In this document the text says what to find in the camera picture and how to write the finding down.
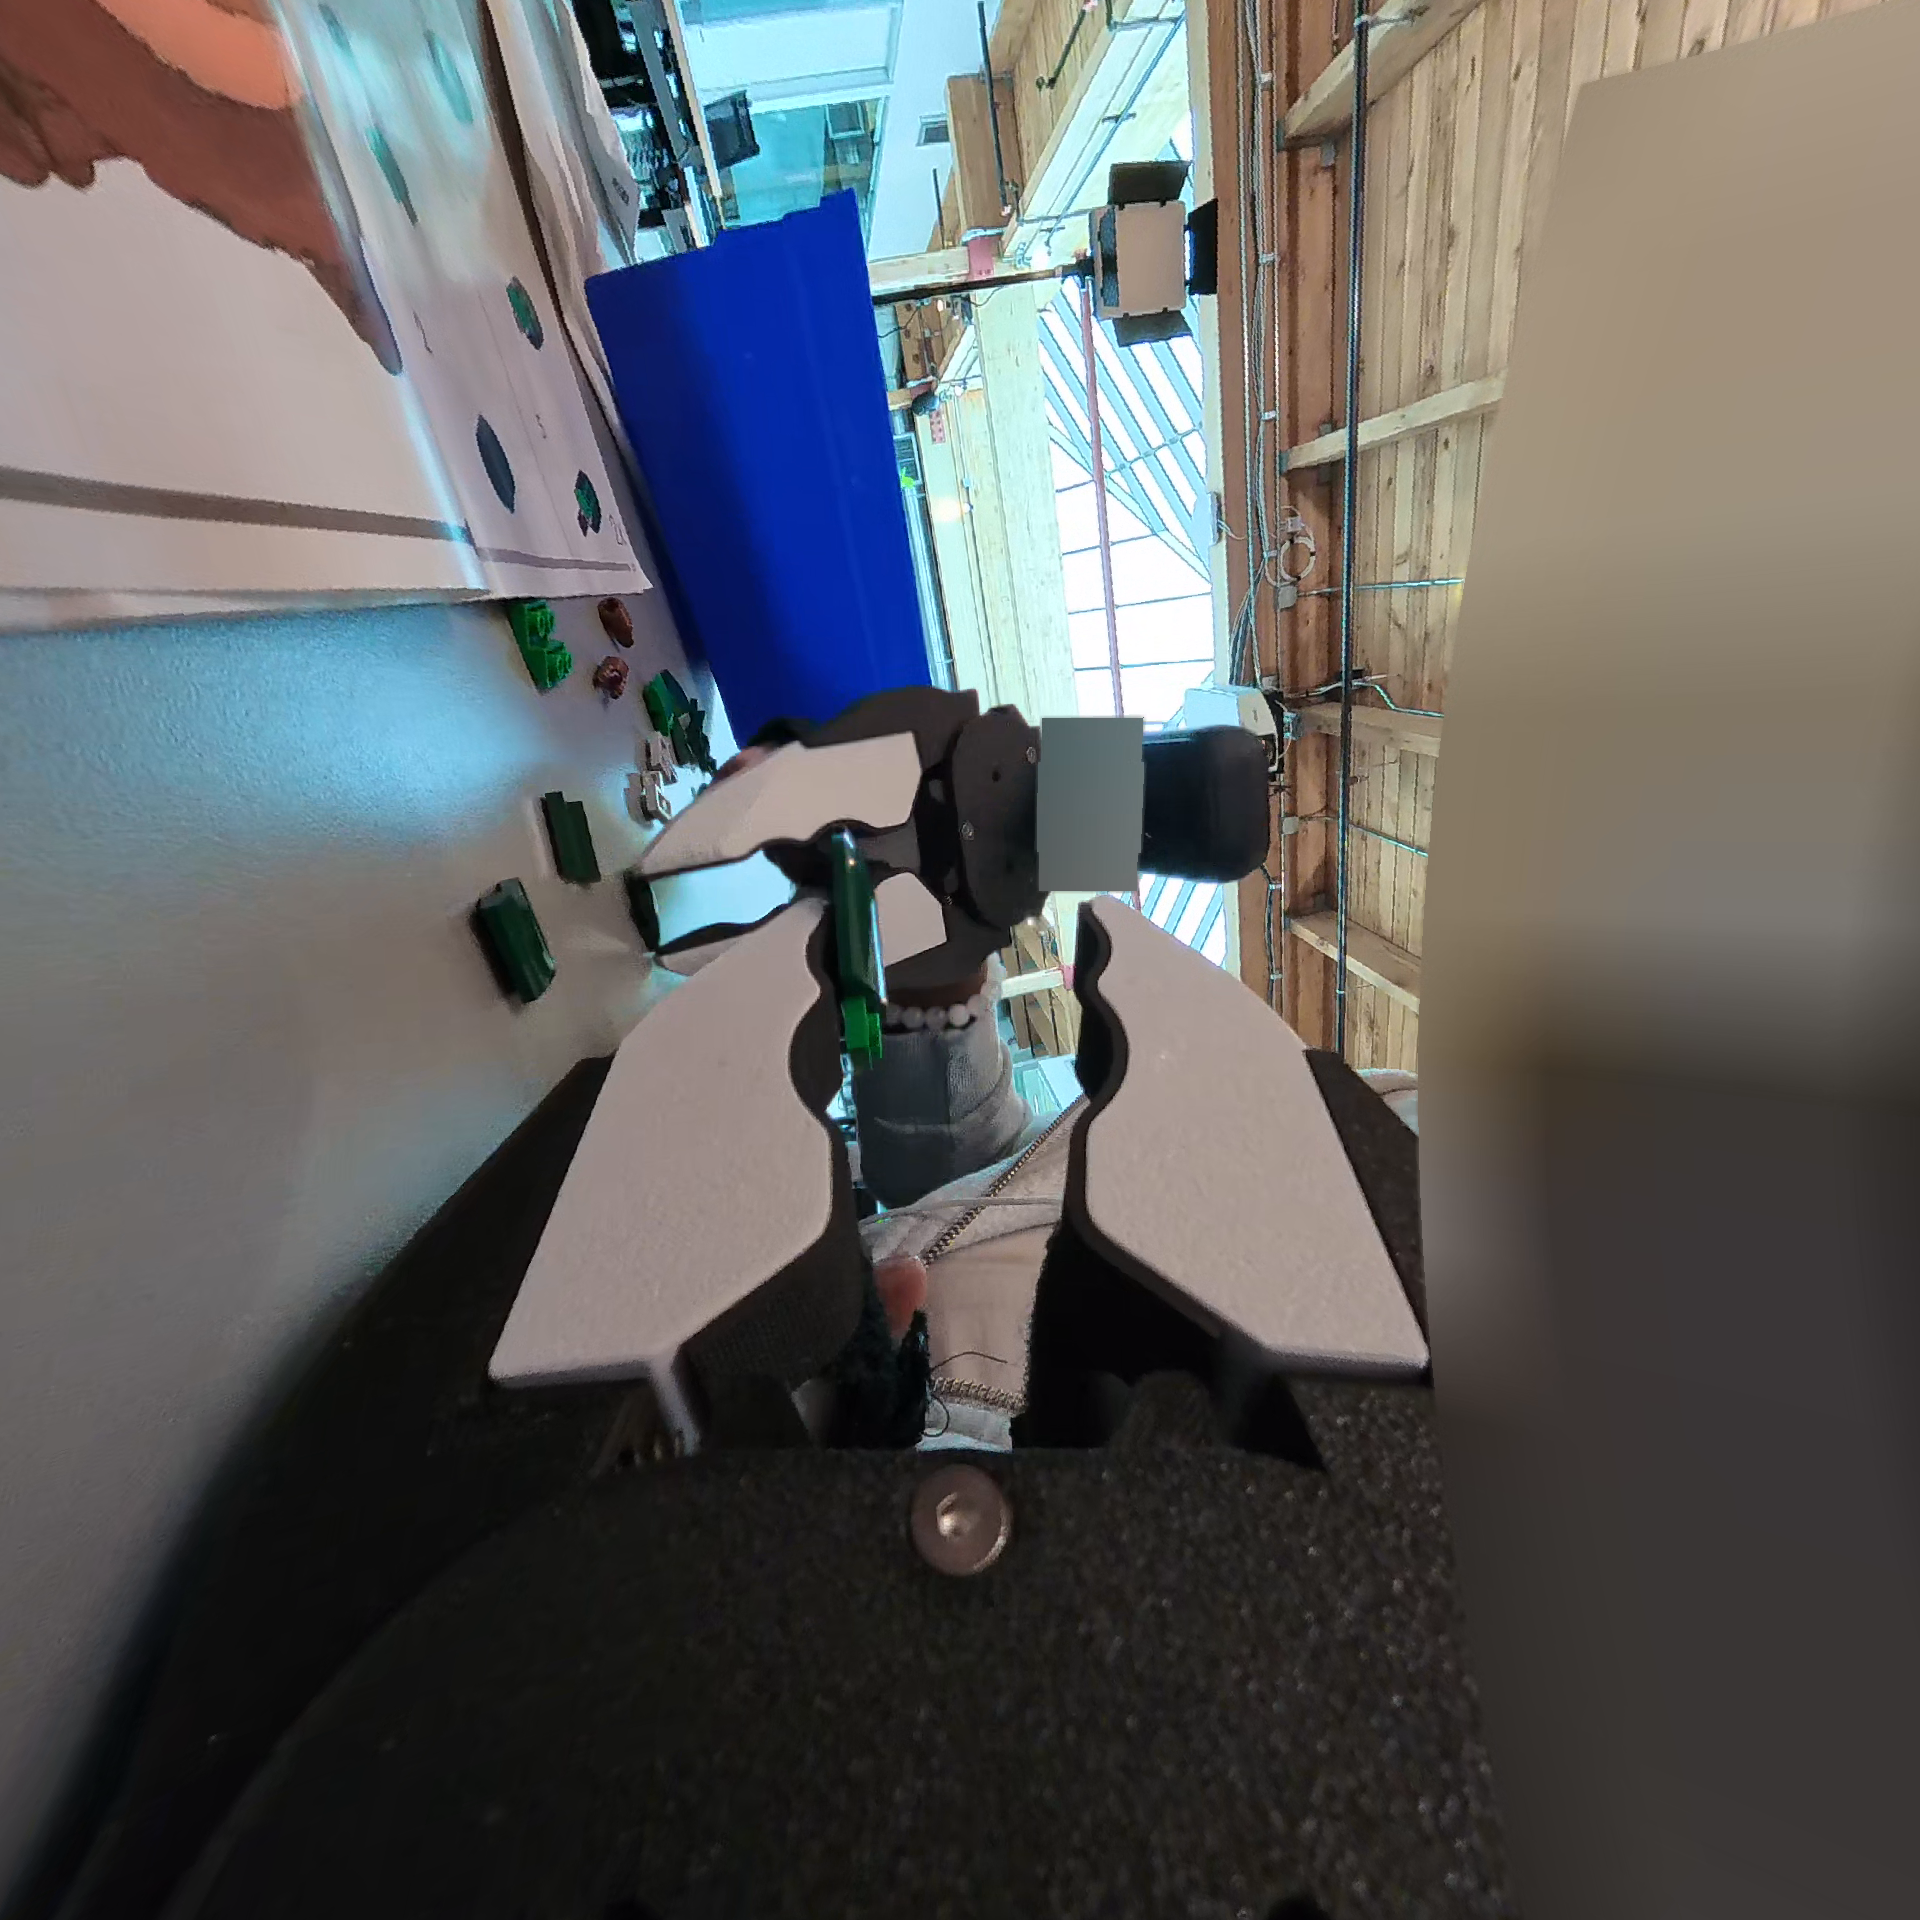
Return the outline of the person's grey hoodie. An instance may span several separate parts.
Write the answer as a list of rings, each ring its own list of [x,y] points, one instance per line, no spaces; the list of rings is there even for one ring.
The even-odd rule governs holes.
[[[1011,1158],[917,1205],[880,1206],[861,1226],[872,1263],[919,1258],[929,1267],[929,1308],[896,1344],[904,1426],[919,1448],[1005,1452],[1016,1442],[1043,1260],[1085,1103],[1077,1090],[1053,1112],[1029,1106],[1035,1126]]]

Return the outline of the white desk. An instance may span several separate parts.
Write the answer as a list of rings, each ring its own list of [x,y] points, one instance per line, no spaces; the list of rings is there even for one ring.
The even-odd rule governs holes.
[[[487,606],[4,635],[4,1915],[112,1799],[216,1484],[417,1228],[656,994],[612,883],[636,704],[537,693]],[[559,959],[499,989],[519,878]]]

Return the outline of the paper sheet with brown print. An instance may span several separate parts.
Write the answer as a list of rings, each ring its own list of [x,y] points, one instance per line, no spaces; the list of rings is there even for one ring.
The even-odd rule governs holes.
[[[313,27],[3,7],[4,623],[487,587]]]

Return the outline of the plain white paper sheet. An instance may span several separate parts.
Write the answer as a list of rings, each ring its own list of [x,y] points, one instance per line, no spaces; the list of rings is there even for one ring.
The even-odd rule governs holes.
[[[641,183],[568,2],[487,2],[537,219],[556,272],[636,263]]]

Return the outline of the studio light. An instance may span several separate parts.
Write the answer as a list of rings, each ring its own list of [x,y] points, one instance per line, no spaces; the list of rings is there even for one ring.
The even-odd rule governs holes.
[[[1119,163],[1088,215],[1092,314],[1119,348],[1192,336],[1189,307],[1216,296],[1216,202],[1192,206],[1189,178],[1181,158]]]

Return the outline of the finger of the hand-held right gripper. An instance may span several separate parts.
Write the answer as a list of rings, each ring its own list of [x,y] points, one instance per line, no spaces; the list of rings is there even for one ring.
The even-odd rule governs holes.
[[[641,855],[647,880],[739,863],[768,847],[807,847],[823,835],[884,836],[909,826],[921,790],[913,734],[825,747],[784,742],[719,776]]]
[[[944,946],[944,908],[914,875],[879,880],[873,914],[883,970]],[[821,978],[833,980],[834,925],[833,888],[802,885],[754,919],[719,919],[666,938],[655,949],[655,966],[680,980],[721,970],[739,994],[748,987],[817,994]]]

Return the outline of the person's right forearm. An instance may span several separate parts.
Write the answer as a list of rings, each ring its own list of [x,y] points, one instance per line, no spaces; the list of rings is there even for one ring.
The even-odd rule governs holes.
[[[888,1210],[1009,1160],[1035,1126],[988,1016],[883,1035],[879,1064],[855,1072],[852,1093],[860,1173]]]

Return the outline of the blue panel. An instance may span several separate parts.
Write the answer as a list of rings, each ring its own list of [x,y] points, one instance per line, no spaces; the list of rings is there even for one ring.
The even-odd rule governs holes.
[[[667,604],[737,746],[929,686],[857,196],[583,290]]]

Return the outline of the light stand pole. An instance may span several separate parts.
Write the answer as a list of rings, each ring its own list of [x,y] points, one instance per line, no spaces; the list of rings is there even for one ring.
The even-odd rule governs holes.
[[[914,263],[940,268],[924,278],[884,278],[880,268],[909,268]],[[1092,260],[1079,256],[1057,268],[1019,269],[1019,272],[965,272],[969,259],[946,253],[940,256],[900,256],[888,260],[872,260],[872,307],[884,308],[896,303],[941,301],[949,296],[984,296],[988,293],[1026,285],[1026,283],[1059,283],[1085,280],[1092,272]]]

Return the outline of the dark green sloped toy brick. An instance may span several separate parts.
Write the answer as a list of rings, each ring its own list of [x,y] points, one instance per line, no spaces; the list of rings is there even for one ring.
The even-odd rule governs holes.
[[[506,999],[540,1000],[559,975],[559,959],[519,878],[506,878],[474,901],[471,933]]]

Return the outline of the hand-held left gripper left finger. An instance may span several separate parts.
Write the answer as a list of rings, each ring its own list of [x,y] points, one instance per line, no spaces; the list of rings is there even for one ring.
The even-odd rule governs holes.
[[[829,912],[802,901],[620,1044],[490,1357],[499,1388],[641,1386],[676,1448],[802,1447],[866,1267]]]

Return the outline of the green toy brick assembly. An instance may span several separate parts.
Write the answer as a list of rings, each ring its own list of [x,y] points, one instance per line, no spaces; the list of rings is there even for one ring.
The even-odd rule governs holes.
[[[883,1056],[884,972],[876,883],[852,829],[829,832],[825,856],[833,901],[833,994],[849,1064],[866,1072]]]

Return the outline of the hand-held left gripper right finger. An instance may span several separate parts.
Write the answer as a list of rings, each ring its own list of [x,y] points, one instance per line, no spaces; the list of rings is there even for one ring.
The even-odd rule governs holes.
[[[1419,1375],[1419,1317],[1291,1027],[1115,895],[1077,912],[1073,989],[1085,1245],[1280,1370]]]

